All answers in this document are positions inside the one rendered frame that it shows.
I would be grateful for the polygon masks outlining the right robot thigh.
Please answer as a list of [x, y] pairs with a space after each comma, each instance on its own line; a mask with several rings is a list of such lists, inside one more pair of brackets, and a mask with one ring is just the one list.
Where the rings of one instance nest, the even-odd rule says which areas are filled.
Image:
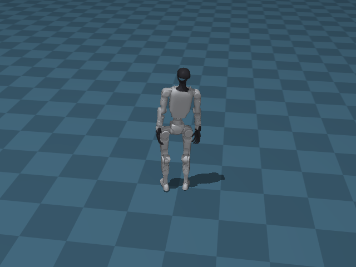
[[190, 151], [191, 151], [192, 134], [193, 134], [192, 128], [189, 125], [185, 125], [184, 133], [182, 134], [184, 152], [181, 157], [181, 161], [184, 162], [185, 164], [187, 164], [187, 158], [188, 155], [190, 155]]

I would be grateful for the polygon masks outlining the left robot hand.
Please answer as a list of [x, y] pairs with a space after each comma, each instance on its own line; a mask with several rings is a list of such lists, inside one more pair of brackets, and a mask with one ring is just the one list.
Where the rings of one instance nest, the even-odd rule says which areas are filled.
[[163, 142], [160, 141], [160, 133], [161, 133], [161, 128], [158, 128], [156, 131], [156, 137], [157, 137], [159, 144], [163, 145]]

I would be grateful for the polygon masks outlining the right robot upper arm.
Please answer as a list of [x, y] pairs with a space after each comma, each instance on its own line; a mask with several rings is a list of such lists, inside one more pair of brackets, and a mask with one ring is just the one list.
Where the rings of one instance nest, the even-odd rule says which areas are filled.
[[194, 97], [193, 113], [199, 114], [200, 113], [200, 105], [201, 105], [201, 94], [198, 89], [192, 89], [192, 91], [193, 91], [193, 97]]

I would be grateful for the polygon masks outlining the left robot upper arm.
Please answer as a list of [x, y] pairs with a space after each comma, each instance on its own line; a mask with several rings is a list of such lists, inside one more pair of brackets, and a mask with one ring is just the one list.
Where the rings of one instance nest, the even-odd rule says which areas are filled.
[[165, 114], [167, 112], [166, 106], [167, 106], [168, 97], [170, 96], [171, 91], [172, 91], [172, 88], [163, 88], [161, 91], [161, 100], [160, 100], [161, 114]]

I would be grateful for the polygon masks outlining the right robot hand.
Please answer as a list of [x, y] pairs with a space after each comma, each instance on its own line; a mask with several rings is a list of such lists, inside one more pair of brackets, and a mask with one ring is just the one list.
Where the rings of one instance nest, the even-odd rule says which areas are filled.
[[[198, 144], [200, 142], [200, 131], [201, 131], [201, 126], [199, 126], [198, 130], [195, 129], [195, 132], [193, 135], [195, 135], [194, 139], [192, 140], [192, 142], [195, 140], [195, 142], [193, 142], [193, 144]], [[193, 137], [193, 135], [191, 137]]]

